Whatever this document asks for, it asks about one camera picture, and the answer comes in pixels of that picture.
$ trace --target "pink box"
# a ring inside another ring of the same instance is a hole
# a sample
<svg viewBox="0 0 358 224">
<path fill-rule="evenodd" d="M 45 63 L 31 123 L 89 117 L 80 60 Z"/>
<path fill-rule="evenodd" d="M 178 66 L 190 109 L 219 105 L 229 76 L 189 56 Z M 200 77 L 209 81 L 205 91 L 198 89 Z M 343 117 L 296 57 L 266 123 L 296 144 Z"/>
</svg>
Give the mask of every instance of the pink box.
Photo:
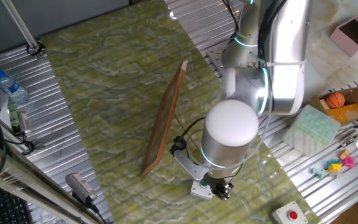
<svg viewBox="0 0 358 224">
<path fill-rule="evenodd" d="M 351 57 L 357 54 L 358 15 L 355 18 L 337 27 L 330 38 Z"/>
</svg>

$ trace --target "wooden picture frame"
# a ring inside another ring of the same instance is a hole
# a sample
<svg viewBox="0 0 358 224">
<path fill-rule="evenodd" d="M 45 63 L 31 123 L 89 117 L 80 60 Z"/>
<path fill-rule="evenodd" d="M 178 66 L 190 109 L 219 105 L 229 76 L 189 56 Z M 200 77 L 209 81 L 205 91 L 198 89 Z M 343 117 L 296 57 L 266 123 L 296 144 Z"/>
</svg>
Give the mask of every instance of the wooden picture frame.
<svg viewBox="0 0 358 224">
<path fill-rule="evenodd" d="M 187 61 L 184 60 L 162 97 L 140 178 L 146 177 L 162 160 L 186 67 Z"/>
</svg>

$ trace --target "marble pattern surface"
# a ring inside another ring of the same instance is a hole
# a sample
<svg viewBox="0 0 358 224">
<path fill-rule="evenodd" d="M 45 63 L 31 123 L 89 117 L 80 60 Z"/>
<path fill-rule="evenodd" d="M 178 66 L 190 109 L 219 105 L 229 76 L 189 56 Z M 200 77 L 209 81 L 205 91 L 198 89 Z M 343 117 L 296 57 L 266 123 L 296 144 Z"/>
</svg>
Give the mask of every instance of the marble pattern surface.
<svg viewBox="0 0 358 224">
<path fill-rule="evenodd" d="M 291 201 L 319 223 L 264 144 L 232 181 L 227 202 L 191 197 L 190 176 L 168 152 L 183 132 L 176 120 L 161 164 L 139 178 L 158 104 L 182 60 L 189 61 L 175 111 L 182 123 L 219 101 L 219 80 L 169 12 L 148 0 L 42 38 L 116 223 L 271 223 L 269 214 Z"/>
</svg>

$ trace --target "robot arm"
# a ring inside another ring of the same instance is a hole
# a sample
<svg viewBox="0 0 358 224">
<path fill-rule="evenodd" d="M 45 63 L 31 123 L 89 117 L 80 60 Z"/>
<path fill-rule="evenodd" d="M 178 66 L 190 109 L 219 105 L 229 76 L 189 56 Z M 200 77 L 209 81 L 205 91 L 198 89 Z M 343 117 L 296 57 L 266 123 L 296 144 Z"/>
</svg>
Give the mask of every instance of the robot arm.
<svg viewBox="0 0 358 224">
<path fill-rule="evenodd" d="M 204 121 L 203 163 L 194 164 L 181 152 L 186 147 L 182 139 L 171 150 L 194 180 L 202 180 L 223 200 L 233 188 L 231 179 L 262 143 L 248 155 L 259 127 L 257 114 L 268 114 L 269 122 L 271 114 L 296 113 L 303 101 L 311 0 L 282 0 L 283 7 L 265 38 L 266 67 L 248 67 L 249 55 L 257 50 L 258 17 L 278 1 L 254 0 L 241 12 L 239 33 L 224 50 L 219 68 L 222 101 L 208 111 Z"/>
</svg>

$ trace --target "blue toy piece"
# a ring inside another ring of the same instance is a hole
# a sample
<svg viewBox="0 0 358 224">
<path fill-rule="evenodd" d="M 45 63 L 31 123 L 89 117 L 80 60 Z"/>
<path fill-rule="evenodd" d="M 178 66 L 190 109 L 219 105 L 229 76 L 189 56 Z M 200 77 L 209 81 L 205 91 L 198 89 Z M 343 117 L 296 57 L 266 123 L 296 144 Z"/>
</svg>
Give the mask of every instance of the blue toy piece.
<svg viewBox="0 0 358 224">
<path fill-rule="evenodd" d="M 342 162 L 340 159 L 330 159 L 326 163 L 326 169 L 328 169 L 331 164 L 342 164 Z"/>
<path fill-rule="evenodd" d="M 323 179 L 324 176 L 326 175 L 326 171 L 325 171 L 325 170 L 319 170 L 319 169 L 317 169 L 317 168 L 313 168 L 313 169 L 311 170 L 311 172 L 312 172 L 313 174 L 317 174 L 320 179 Z"/>
</svg>

